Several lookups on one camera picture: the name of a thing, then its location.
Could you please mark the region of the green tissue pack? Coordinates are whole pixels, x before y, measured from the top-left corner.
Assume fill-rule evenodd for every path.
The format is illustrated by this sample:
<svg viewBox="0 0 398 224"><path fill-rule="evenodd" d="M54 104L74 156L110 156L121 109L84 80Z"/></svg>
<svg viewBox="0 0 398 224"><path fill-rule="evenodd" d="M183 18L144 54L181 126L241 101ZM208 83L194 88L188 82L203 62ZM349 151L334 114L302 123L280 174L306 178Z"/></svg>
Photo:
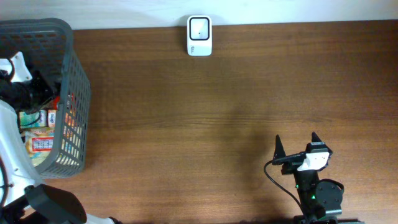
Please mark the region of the green tissue pack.
<svg viewBox="0 0 398 224"><path fill-rule="evenodd" d="M19 113L19 124L22 129L41 128L47 125L47 112L40 110L36 113Z"/></svg>

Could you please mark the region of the red Hacks candy bag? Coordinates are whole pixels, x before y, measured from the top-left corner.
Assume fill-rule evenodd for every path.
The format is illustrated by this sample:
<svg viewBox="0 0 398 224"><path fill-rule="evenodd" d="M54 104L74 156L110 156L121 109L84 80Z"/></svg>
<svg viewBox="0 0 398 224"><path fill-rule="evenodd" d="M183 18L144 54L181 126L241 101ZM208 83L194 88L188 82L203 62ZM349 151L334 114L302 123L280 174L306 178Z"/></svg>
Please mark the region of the red Hacks candy bag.
<svg viewBox="0 0 398 224"><path fill-rule="evenodd" d="M50 103L50 108L51 108L52 110L58 110L59 102L60 102L60 97L59 97L59 96L56 96L56 97L52 100L52 102Z"/></svg>

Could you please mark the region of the yellow snack bag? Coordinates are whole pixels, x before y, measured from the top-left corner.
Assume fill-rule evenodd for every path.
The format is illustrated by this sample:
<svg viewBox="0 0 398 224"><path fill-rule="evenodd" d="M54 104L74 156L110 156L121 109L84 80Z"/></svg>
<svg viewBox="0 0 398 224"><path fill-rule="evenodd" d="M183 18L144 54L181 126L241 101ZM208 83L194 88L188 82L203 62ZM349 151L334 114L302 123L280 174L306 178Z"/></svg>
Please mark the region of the yellow snack bag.
<svg viewBox="0 0 398 224"><path fill-rule="evenodd" d="M43 163L52 150L54 132L55 130L49 127L31 128L22 132L25 148L34 167Z"/></svg>

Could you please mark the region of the orange tissue pack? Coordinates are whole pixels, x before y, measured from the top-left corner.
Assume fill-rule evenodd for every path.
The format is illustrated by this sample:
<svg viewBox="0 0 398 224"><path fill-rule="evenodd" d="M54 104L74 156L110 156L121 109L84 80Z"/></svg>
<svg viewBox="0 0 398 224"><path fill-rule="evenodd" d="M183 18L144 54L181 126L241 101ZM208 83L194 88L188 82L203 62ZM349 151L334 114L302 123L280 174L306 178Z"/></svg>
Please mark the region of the orange tissue pack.
<svg viewBox="0 0 398 224"><path fill-rule="evenodd" d="M48 127L54 128L56 125L56 115L57 111L56 110L48 110L47 111L47 124Z"/></svg>

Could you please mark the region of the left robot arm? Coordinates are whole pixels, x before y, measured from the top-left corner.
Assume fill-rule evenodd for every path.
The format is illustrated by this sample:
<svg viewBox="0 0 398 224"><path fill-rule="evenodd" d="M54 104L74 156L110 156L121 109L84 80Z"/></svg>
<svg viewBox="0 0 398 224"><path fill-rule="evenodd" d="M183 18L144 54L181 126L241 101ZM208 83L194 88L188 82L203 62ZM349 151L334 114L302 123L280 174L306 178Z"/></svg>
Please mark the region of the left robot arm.
<svg viewBox="0 0 398 224"><path fill-rule="evenodd" d="M37 109L49 86L40 75L15 82L1 69L1 223L117 223L85 212L71 192L44 183L19 133L17 112Z"/></svg>

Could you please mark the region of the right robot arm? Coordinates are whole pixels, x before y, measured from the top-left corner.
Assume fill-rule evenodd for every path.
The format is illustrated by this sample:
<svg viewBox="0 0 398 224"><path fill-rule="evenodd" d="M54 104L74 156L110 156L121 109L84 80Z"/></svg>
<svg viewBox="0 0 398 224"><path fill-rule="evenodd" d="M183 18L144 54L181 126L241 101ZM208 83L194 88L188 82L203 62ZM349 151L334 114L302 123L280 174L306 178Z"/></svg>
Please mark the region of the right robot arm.
<svg viewBox="0 0 398 224"><path fill-rule="evenodd" d="M275 137L275 150L268 165L281 166L281 174L293 175L301 215L293 217L294 223L361 223L358 219L339 219L345 187L331 179L320 179L318 173L328 166L333 151L316 133L304 151L287 155L280 136Z"/></svg>

